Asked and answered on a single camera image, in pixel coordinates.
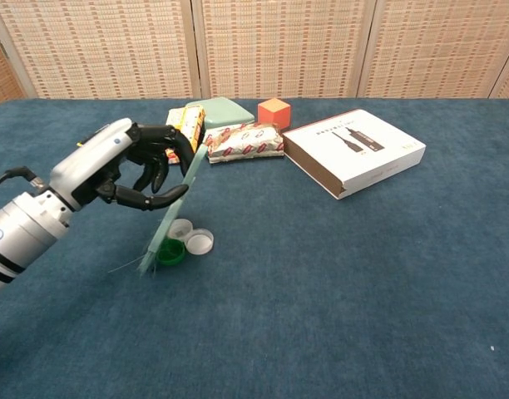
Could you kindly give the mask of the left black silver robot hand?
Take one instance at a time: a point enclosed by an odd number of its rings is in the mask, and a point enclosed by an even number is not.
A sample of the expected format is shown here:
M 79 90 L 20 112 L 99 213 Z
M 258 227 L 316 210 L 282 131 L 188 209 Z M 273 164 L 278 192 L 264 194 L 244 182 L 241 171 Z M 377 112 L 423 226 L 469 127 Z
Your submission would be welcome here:
M 122 118 L 81 141 L 76 150 L 59 162 L 50 174 L 49 189 L 74 211 L 97 198 L 133 209 L 164 209 L 189 189 L 189 185 L 181 184 L 159 192 L 169 173 L 168 150 L 176 154 L 181 173 L 186 175 L 195 153 L 178 129 L 142 125 Z M 123 160 L 144 167 L 131 188 L 116 183 L 121 178 Z

